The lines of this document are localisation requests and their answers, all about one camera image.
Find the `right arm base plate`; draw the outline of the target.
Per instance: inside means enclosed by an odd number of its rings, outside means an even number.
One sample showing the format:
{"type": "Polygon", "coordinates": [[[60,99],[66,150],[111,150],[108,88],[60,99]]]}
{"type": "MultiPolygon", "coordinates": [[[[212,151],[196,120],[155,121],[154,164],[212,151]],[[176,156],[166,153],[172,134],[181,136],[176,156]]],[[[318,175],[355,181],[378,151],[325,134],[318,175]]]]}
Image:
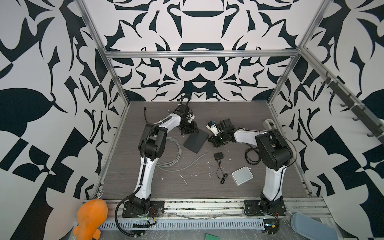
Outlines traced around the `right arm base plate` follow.
{"type": "Polygon", "coordinates": [[[284,216],[287,210],[282,198],[272,202],[268,199],[245,200],[244,205],[244,214],[250,217],[275,215],[276,213],[284,216]]]}

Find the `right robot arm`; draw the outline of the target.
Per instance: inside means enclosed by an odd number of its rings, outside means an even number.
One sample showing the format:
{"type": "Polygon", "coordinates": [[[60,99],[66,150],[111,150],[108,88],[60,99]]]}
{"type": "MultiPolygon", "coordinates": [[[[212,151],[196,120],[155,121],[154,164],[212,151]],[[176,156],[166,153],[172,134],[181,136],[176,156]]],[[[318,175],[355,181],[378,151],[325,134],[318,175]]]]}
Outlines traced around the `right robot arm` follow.
{"type": "Polygon", "coordinates": [[[236,128],[230,119],[216,124],[207,123],[206,128],[212,132],[209,142],[221,147],[227,142],[243,143],[251,146],[259,155],[259,160],[266,166],[266,178],[261,193],[261,208],[271,210],[283,202],[283,180],[285,171],[290,166],[294,153],[287,139],[272,128],[266,131],[236,128]]]}

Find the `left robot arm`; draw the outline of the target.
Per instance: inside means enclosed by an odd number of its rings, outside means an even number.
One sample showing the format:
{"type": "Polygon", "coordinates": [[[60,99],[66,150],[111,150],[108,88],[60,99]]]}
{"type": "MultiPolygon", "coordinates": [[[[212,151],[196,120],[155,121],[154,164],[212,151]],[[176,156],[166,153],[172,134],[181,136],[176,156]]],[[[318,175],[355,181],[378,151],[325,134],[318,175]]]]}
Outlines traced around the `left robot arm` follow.
{"type": "Polygon", "coordinates": [[[139,142],[140,173],[134,192],[127,198],[129,202],[127,209],[131,209],[134,213],[144,215],[150,208],[155,168],[165,151],[168,132],[174,128],[178,128],[183,135],[199,132],[189,103],[179,103],[164,119],[145,125],[139,142]]]}

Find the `black network switch box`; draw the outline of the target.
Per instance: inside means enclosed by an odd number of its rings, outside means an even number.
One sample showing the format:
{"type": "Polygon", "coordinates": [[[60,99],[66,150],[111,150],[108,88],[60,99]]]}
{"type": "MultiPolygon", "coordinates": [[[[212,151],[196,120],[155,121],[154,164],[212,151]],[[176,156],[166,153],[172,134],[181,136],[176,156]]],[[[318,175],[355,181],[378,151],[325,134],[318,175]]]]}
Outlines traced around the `black network switch box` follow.
{"type": "Polygon", "coordinates": [[[198,154],[208,137],[209,133],[198,129],[196,132],[190,134],[184,143],[184,147],[193,153],[198,154]]]}

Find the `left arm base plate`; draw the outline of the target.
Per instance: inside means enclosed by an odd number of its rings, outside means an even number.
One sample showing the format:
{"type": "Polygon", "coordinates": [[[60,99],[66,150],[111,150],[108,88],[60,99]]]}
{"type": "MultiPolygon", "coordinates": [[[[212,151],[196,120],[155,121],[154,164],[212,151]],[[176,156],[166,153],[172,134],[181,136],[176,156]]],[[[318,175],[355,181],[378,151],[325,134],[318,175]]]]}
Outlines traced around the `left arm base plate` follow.
{"type": "Polygon", "coordinates": [[[164,201],[126,201],[124,203],[123,218],[136,218],[139,216],[145,216],[154,218],[164,212],[164,201]]]}

